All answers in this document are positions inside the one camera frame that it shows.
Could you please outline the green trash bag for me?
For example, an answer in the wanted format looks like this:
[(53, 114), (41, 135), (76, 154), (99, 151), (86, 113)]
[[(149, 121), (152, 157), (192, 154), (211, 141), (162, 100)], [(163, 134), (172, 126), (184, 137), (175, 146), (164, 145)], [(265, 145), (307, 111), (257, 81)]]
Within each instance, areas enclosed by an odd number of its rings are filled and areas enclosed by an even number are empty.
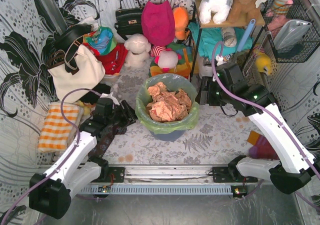
[[(158, 82), (163, 82), (170, 92), (182, 89), (190, 98), (192, 102), (190, 112), (181, 121), (158, 122), (153, 120), (147, 113), (146, 106), (152, 101), (148, 88)], [(196, 95), (197, 91), (195, 87), (187, 78), (174, 73), (159, 74), (148, 78), (138, 90), (135, 98), (135, 114), (141, 124), (154, 134), (169, 134), (174, 131), (192, 130), (196, 127), (199, 120), (199, 104), (195, 101)]]

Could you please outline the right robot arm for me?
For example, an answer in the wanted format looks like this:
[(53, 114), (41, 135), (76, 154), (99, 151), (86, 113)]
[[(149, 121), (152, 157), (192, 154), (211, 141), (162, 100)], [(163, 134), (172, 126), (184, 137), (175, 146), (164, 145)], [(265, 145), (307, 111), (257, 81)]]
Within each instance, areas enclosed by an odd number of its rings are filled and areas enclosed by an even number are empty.
[(291, 194), (320, 175), (320, 160), (298, 140), (283, 119), (272, 94), (261, 84), (248, 85), (236, 63), (217, 64), (213, 76), (201, 80), (197, 102), (223, 107), (231, 104), (263, 133), (277, 159), (254, 159), (240, 155), (228, 164), (234, 180), (254, 177), (272, 182), (282, 193)]

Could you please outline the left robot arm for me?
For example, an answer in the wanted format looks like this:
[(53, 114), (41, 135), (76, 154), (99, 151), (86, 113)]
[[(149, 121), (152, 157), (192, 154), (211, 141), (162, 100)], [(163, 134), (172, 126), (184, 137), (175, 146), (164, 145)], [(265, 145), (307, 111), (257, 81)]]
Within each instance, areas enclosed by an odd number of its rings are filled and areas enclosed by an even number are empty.
[(78, 128), (76, 137), (62, 156), (43, 174), (29, 182), (29, 207), (55, 219), (68, 211), (72, 199), (90, 182), (114, 182), (103, 155), (116, 135), (137, 121), (126, 100), (108, 95), (98, 99), (92, 117)]

